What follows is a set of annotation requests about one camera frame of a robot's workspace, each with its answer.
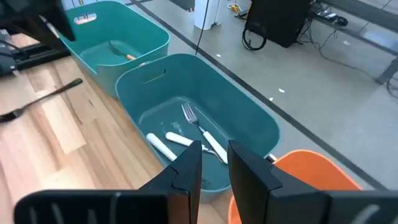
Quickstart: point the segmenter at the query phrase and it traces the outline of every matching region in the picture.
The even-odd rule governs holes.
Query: gray floor
[[[193,26],[193,13],[184,11],[169,0],[142,4],[186,38],[197,42],[200,30]],[[131,7],[153,20],[137,6]],[[349,19],[366,24],[357,18]],[[285,49],[269,41],[262,50],[250,52],[241,44],[243,25],[244,21],[230,14],[222,25],[203,33],[200,47],[259,93],[273,98],[273,103],[279,108],[382,185],[398,189],[395,178],[398,172],[398,99],[389,95],[385,86],[374,83],[371,77],[379,75],[394,57],[341,33],[337,39],[328,41],[323,53],[359,67],[370,75],[325,60],[311,45],[294,45]],[[398,35],[376,26],[374,29],[398,40]],[[314,22],[312,32],[316,41],[323,42],[332,30]],[[170,32],[170,36],[169,54],[194,53],[176,35]],[[365,189],[372,188],[266,105],[263,106],[280,126],[281,140],[273,151],[276,156],[294,149],[311,149],[333,159]]]

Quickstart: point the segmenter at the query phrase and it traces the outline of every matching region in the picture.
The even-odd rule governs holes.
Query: wooden table
[[[18,46],[36,43],[13,35]],[[75,78],[83,84],[0,124],[0,223],[12,223],[23,196],[42,189],[138,189],[162,165],[119,102],[84,75],[71,57],[0,79],[0,113]],[[201,204],[198,222],[226,223],[231,193]]]

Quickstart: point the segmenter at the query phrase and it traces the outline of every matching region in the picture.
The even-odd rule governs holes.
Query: plastic bin
[[[122,106],[143,138],[154,133],[174,154],[186,147],[166,140],[169,131],[211,146],[197,127],[189,124],[181,105],[189,102],[201,126],[227,149],[234,139],[260,156],[267,156],[279,140],[275,120],[264,107],[229,77],[201,59],[187,54],[170,55],[123,74],[116,83]],[[147,144],[164,166],[170,161]],[[203,154],[201,202],[209,202],[230,188],[228,166],[215,156]]]
[[[167,55],[169,34],[119,2],[94,2],[69,9],[66,15],[76,41],[71,42],[59,34],[61,40],[80,67],[113,97],[116,97],[114,85],[120,75],[141,63]],[[121,52],[136,59],[114,54],[109,40]]]
[[[317,152],[295,150],[278,159],[275,166],[318,190],[362,190],[343,170]],[[242,224],[233,196],[228,223]]]

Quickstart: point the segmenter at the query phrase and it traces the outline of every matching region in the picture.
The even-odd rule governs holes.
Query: utensil
[[[111,49],[112,53],[116,54],[116,55],[120,55],[120,56],[124,56],[129,60],[134,60],[136,59],[134,56],[129,55],[129,54],[125,54],[123,52],[121,52],[121,50],[119,50],[117,47],[115,47],[112,42],[109,40],[109,48]]]
[[[193,142],[191,139],[187,139],[186,137],[181,136],[179,134],[175,134],[173,132],[167,132],[166,133],[166,139],[168,139],[170,141],[173,141],[173,142],[176,142],[176,143],[179,143],[179,144],[181,144],[183,146],[190,146],[192,144],[192,142]],[[224,161],[222,160],[222,158],[219,157],[217,152],[215,152],[215,151],[213,151],[211,149],[208,149],[205,145],[201,145],[201,148],[202,148],[203,152],[206,152],[206,153],[209,153],[209,154],[212,154],[212,155],[216,156],[219,161],[224,163]]]
[[[224,161],[224,163],[228,164],[228,159],[226,155],[226,151],[224,148],[217,142],[217,140],[206,130],[204,130],[200,124],[199,124],[199,119],[191,109],[191,106],[188,103],[184,103],[181,105],[182,111],[184,113],[185,119],[192,124],[195,125],[196,127],[199,128],[199,130],[202,132],[206,140],[210,143],[210,145],[213,147],[213,149],[217,152],[217,154],[221,157],[221,159]]]
[[[164,143],[162,143],[162,141],[158,137],[156,137],[154,133],[147,134],[147,139],[153,146],[155,146],[157,150],[159,150],[170,161],[173,162],[177,158],[177,156]],[[206,179],[202,179],[201,182],[203,184],[211,185],[211,183]]]
[[[8,122],[8,121],[12,121],[13,119],[16,119],[16,118],[20,117],[25,112],[25,110],[28,107],[34,105],[35,103],[38,103],[38,102],[40,102],[40,101],[42,101],[42,100],[44,100],[44,99],[46,99],[46,98],[48,98],[50,96],[54,96],[54,95],[57,95],[57,94],[62,93],[64,91],[67,91],[70,88],[73,88],[73,87],[81,84],[82,82],[83,82],[83,80],[81,78],[77,78],[74,81],[72,81],[72,82],[64,85],[63,87],[59,88],[58,90],[55,90],[52,93],[49,93],[49,94],[47,94],[45,96],[42,96],[39,99],[34,100],[34,101],[26,104],[25,106],[21,107],[21,108],[14,109],[11,112],[8,112],[6,114],[0,115],[0,123],[5,123],[5,122]]]

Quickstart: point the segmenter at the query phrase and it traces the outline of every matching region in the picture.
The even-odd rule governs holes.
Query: electrical cable
[[[198,40],[198,43],[197,43],[197,48],[195,49],[195,56],[198,54],[201,36],[203,35],[203,29],[205,28],[205,22],[206,22],[207,9],[208,9],[208,7],[209,7],[209,0],[207,0],[207,3],[206,3],[205,18],[203,19],[203,25],[202,25],[202,27],[201,27],[201,31],[200,31],[200,35],[199,35],[199,40]]]
[[[3,43],[4,45],[8,45],[14,49],[16,49],[19,53],[22,53],[24,56],[20,56],[17,54],[7,54],[7,53],[2,53],[0,52],[0,55],[5,56],[5,57],[10,57],[13,59],[28,59],[29,55],[27,54],[27,52],[25,50],[20,49],[19,47],[15,46],[14,44],[10,44],[9,42],[6,42],[4,40],[0,40],[0,43]]]
[[[243,15],[236,15],[234,16],[237,19],[242,19],[242,20],[246,20],[245,16],[247,15],[247,13],[243,14]]]
[[[392,0],[389,0],[387,3],[385,3],[385,5],[383,5],[383,7],[381,8],[381,10],[383,10],[391,1],[392,1]],[[367,22],[367,23],[365,24],[365,26],[363,26],[363,27],[358,31],[358,33],[360,33],[363,29],[365,29],[365,27],[366,27],[367,25],[369,25],[369,23],[370,23],[370,22]]]
[[[360,69],[360,68],[355,67],[355,66],[352,66],[352,65],[348,65],[348,64],[343,63],[343,62],[339,62],[339,61],[337,61],[337,60],[333,60],[333,59],[328,58],[327,56],[325,56],[325,55],[323,54],[323,52],[322,52],[322,48],[325,46],[325,44],[328,42],[328,40],[329,40],[329,38],[330,38],[331,36],[333,36],[334,39],[337,39],[337,38],[338,38],[338,35],[337,35],[337,31],[338,31],[338,30],[335,29],[331,34],[329,34],[329,36],[326,38],[326,40],[324,41],[324,43],[322,43],[322,45],[320,45],[318,42],[314,41],[313,38],[312,38],[311,24],[312,24],[312,20],[310,20],[310,22],[307,23],[307,28],[304,30],[304,32],[301,33],[300,37],[298,38],[298,43],[310,43],[310,44],[312,44],[312,46],[314,47],[315,50],[319,51],[319,54],[320,54],[324,59],[326,59],[326,60],[328,60],[328,61],[331,61],[331,62],[333,62],[333,63],[337,63],[337,64],[342,65],[342,66],[344,66],[344,67],[348,67],[348,68],[350,68],[350,69],[360,71],[360,72],[362,72],[362,73],[364,73],[364,74],[369,75],[370,77],[372,76],[369,72],[367,72],[367,71],[365,71],[365,70],[363,70],[363,69]],[[303,36],[306,37],[309,41],[301,40],[301,38],[302,38]],[[393,84],[391,84],[391,80],[392,80],[392,79],[397,80],[397,79],[395,79],[394,77],[391,77],[390,79],[388,79],[388,81],[386,82],[386,88],[387,88],[387,91],[388,91],[388,93],[389,93],[390,95],[392,95],[392,96],[398,98],[398,95],[396,95],[396,94],[394,94],[394,93],[392,92],[392,90],[398,90],[398,86],[393,86]]]
[[[250,32],[251,32],[251,30],[254,30],[254,29],[262,37],[262,43],[261,43],[261,45],[259,47],[253,47],[251,45]],[[246,40],[246,31],[249,31],[249,41]],[[242,44],[243,44],[243,47],[246,48],[247,50],[252,50],[252,51],[262,49],[265,46],[265,44],[267,43],[266,34],[267,34],[266,29],[264,27],[262,27],[260,24],[258,24],[258,23],[246,24],[244,26],[243,33],[242,33]]]

